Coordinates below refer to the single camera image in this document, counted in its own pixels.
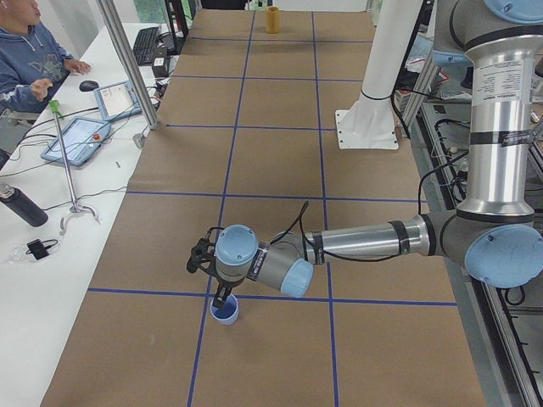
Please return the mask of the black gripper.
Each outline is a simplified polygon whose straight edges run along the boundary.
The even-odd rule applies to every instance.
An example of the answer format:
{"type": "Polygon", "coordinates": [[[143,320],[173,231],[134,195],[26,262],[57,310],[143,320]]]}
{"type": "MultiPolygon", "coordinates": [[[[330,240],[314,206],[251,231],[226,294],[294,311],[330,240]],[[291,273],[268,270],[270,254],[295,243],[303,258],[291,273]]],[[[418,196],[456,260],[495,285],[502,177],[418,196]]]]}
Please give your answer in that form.
{"type": "Polygon", "coordinates": [[[232,295],[232,285],[220,283],[216,290],[216,295],[213,299],[213,306],[217,309],[224,307],[224,298],[229,298],[232,295]]]}

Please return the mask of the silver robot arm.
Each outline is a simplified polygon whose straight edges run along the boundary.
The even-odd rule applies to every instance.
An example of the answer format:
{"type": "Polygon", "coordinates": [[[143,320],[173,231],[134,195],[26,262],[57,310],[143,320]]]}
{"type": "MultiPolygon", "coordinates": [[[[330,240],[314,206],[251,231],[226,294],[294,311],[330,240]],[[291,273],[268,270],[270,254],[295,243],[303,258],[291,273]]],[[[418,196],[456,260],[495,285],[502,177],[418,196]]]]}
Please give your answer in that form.
{"type": "Polygon", "coordinates": [[[465,199],[453,210],[418,214],[378,226],[284,231],[260,242],[247,226],[218,234],[210,274],[222,308],[232,289],[250,279],[302,297],[315,265],[333,259],[379,262],[417,253],[443,256],[476,280],[521,286],[542,269],[542,239],[524,200],[531,81],[542,47],[539,1],[441,1],[434,56],[465,55],[473,87],[465,199]]]}

